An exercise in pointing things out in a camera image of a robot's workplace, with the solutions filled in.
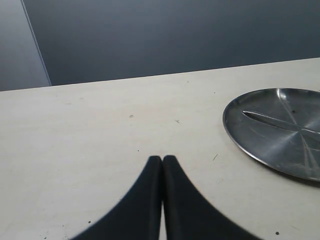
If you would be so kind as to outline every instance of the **metal plate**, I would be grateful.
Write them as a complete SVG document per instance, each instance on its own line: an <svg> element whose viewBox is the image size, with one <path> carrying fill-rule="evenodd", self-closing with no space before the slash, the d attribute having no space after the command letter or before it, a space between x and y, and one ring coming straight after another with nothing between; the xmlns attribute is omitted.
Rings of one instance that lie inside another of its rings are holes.
<svg viewBox="0 0 320 240"><path fill-rule="evenodd" d="M234 99L224 128L248 155L280 172L320 182L320 93L272 88Z"/></svg>

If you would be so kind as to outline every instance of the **table surface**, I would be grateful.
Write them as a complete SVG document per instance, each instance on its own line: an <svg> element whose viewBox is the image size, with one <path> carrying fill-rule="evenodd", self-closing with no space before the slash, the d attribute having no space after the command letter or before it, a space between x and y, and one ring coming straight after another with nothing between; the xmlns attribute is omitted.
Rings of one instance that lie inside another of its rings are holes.
<svg viewBox="0 0 320 240"><path fill-rule="evenodd" d="M241 94L319 91L319 79L314 58L0 92L0 239L72 238L125 195L150 155L168 154L248 231L319 239L319 185L249 158L222 123Z"/></svg>

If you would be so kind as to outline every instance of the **debris speck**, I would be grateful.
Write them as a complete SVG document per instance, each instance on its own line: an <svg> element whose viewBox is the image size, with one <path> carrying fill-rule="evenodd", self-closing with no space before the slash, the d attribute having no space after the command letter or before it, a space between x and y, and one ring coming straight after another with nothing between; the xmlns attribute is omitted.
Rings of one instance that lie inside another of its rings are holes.
<svg viewBox="0 0 320 240"><path fill-rule="evenodd" d="M214 160L216 159L216 157L218 157L218 154L214 156L214 158L213 158L213 160L212 160L212 161L214 161Z"/></svg>

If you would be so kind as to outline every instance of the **stainless steel plate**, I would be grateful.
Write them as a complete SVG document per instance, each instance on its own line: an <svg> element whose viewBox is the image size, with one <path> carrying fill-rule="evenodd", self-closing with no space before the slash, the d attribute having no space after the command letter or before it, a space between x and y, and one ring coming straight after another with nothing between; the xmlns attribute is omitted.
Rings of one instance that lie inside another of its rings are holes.
<svg viewBox="0 0 320 240"><path fill-rule="evenodd" d="M234 99L224 128L248 155L280 172L320 182L320 93L272 88Z"/></svg>

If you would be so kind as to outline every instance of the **gray wall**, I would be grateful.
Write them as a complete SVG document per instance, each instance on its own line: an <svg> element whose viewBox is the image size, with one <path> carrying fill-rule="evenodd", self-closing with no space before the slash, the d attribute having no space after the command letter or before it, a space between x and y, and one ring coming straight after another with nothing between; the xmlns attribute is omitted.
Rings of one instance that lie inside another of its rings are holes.
<svg viewBox="0 0 320 240"><path fill-rule="evenodd" d="M49 86L20 0L0 0L0 91Z"/></svg>
<svg viewBox="0 0 320 240"><path fill-rule="evenodd" d="M319 0L24 0L52 84L320 57Z"/></svg>

